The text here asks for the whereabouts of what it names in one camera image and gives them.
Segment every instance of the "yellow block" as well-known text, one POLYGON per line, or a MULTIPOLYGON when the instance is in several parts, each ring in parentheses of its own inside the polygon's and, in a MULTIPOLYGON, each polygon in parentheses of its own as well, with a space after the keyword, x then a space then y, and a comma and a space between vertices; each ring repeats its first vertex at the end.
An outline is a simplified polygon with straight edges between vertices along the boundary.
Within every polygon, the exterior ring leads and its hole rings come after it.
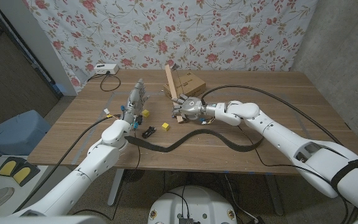
POLYGON ((148 110, 143 110, 142 115, 146 118, 150 115, 150 112, 148 110))
POLYGON ((169 124, 167 124, 167 123, 163 123, 163 124, 162 124, 162 129, 168 131, 169 128, 170 128, 169 124))

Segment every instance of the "floral fabric backdrop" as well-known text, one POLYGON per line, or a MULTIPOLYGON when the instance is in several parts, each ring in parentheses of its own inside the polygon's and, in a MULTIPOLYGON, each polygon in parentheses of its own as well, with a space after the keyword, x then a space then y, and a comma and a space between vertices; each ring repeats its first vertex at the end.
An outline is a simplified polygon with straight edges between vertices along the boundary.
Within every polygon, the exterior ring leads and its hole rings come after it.
POLYGON ((318 0, 23 0, 80 91, 120 69, 289 71, 318 0))

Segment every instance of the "blue bin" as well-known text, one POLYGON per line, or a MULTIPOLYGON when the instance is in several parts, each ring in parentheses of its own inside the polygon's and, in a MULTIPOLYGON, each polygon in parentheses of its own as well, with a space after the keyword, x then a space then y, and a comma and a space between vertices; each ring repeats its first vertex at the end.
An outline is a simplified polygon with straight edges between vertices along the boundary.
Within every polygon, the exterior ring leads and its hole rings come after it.
POLYGON ((0 154, 28 156, 49 131, 50 125, 35 110, 0 124, 0 154))

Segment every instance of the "white robotic arm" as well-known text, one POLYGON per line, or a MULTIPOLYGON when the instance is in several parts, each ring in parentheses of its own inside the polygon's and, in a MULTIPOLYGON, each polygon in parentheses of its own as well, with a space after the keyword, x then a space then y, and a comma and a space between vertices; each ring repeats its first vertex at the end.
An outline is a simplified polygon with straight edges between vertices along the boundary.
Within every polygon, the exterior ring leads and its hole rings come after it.
POLYGON ((131 91, 127 106, 120 119, 103 131, 101 139, 93 144, 86 158, 44 198, 35 204, 11 216, 57 216, 65 215, 84 194, 99 175, 110 169, 119 159, 120 153, 127 147, 125 136, 136 128, 136 118, 149 98, 144 97, 143 80, 140 79, 131 91))
POLYGON ((337 197, 339 192, 358 208, 358 155, 344 146, 305 139, 269 118, 255 103, 230 101, 228 104, 202 105, 200 99, 185 95, 173 101, 180 104, 174 107, 173 114, 183 114, 189 119, 197 119, 204 114, 233 126, 239 125, 243 119, 248 127, 258 131, 293 165, 310 170, 329 182, 296 168, 313 187, 331 198, 337 197))

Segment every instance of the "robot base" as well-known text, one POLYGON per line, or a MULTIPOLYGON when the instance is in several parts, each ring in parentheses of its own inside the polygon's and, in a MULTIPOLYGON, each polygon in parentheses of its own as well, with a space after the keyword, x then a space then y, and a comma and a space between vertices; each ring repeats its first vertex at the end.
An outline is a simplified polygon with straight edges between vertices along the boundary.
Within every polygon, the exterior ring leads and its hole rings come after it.
MULTIPOLYGON (((182 196, 183 187, 170 192, 182 196)), ((193 222, 210 224, 236 224, 236 214, 231 204, 221 195, 205 187, 185 186, 183 198, 187 201, 190 218, 193 222)), ((187 218, 187 206, 183 201, 183 218, 187 218)), ((148 224, 179 223, 182 215, 182 199, 171 193, 163 194, 152 205, 148 224)))

